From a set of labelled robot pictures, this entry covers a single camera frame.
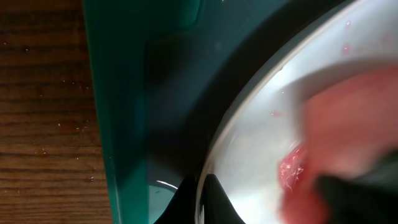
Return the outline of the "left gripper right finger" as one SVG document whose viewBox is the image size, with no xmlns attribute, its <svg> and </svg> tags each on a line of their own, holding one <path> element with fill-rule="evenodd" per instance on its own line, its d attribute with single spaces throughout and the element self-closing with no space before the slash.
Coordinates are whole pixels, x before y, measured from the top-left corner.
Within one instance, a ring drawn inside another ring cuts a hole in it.
<svg viewBox="0 0 398 224">
<path fill-rule="evenodd" d="M 245 224 L 214 174 L 205 178 L 201 203 L 204 206 L 204 224 Z"/>
</svg>

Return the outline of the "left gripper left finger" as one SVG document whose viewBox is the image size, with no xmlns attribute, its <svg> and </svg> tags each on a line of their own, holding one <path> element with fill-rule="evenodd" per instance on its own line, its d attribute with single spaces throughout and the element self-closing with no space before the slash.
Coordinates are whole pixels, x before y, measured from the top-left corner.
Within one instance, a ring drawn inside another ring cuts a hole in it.
<svg viewBox="0 0 398 224">
<path fill-rule="evenodd" d="M 196 192 L 196 179 L 186 176 L 155 224 L 194 224 Z"/>
</svg>

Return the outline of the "light blue plate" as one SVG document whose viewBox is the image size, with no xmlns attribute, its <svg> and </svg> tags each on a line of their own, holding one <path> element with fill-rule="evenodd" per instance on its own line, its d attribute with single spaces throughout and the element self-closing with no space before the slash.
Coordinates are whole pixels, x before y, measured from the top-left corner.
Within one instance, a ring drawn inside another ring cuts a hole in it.
<svg viewBox="0 0 398 224">
<path fill-rule="evenodd" d="M 224 115 L 197 187 L 217 176 L 244 223 L 280 223 L 281 160 L 302 140 L 301 107 L 353 75 L 397 62 L 397 1 L 346 1 L 323 12 L 251 78 Z"/>
</svg>

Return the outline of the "orange green sponge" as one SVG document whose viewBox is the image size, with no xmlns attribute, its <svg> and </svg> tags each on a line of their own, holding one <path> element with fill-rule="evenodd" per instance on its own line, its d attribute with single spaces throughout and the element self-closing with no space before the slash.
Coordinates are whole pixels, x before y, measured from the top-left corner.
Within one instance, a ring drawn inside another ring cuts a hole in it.
<svg viewBox="0 0 398 224">
<path fill-rule="evenodd" d="M 304 140 L 284 160 L 303 171 L 286 188 L 284 223 L 324 223 L 326 204 L 315 190 L 321 174 L 353 179 L 397 147 L 397 66 L 351 77 L 304 105 Z"/>
</svg>

